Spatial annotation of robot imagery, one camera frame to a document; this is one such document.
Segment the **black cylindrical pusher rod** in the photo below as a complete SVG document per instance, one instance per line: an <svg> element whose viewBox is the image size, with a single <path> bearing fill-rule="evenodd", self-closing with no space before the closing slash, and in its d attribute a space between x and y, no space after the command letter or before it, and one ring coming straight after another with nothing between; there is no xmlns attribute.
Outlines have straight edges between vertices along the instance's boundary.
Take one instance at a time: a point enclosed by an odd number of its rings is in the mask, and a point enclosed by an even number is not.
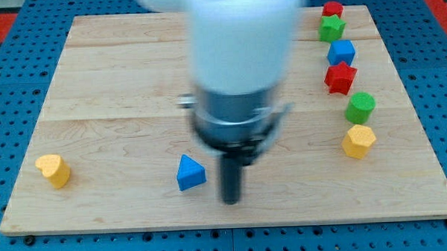
<svg viewBox="0 0 447 251"><path fill-rule="evenodd" d="M243 164L237 156L226 153L220 157L219 180L221 199L225 204L236 204L241 196Z"/></svg>

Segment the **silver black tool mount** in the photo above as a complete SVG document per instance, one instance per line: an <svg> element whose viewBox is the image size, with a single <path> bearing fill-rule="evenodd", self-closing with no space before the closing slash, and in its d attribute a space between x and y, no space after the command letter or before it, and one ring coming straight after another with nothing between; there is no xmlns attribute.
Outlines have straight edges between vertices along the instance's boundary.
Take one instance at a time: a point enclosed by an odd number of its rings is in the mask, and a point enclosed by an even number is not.
<svg viewBox="0 0 447 251"><path fill-rule="evenodd" d="M293 108L277 100L277 86L242 94L222 94L195 86L179 95L188 110L193 133L213 153L253 164L279 137L282 123Z"/></svg>

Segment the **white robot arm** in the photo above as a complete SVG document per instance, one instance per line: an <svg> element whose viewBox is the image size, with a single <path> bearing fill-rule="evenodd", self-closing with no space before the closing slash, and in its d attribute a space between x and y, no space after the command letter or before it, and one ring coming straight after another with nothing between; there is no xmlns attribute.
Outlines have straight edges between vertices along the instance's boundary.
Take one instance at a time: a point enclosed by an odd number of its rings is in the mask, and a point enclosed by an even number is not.
<svg viewBox="0 0 447 251"><path fill-rule="evenodd" d="M242 172L276 141L291 105L278 102L305 0L136 0L187 18L191 128L220 158L221 199L241 198Z"/></svg>

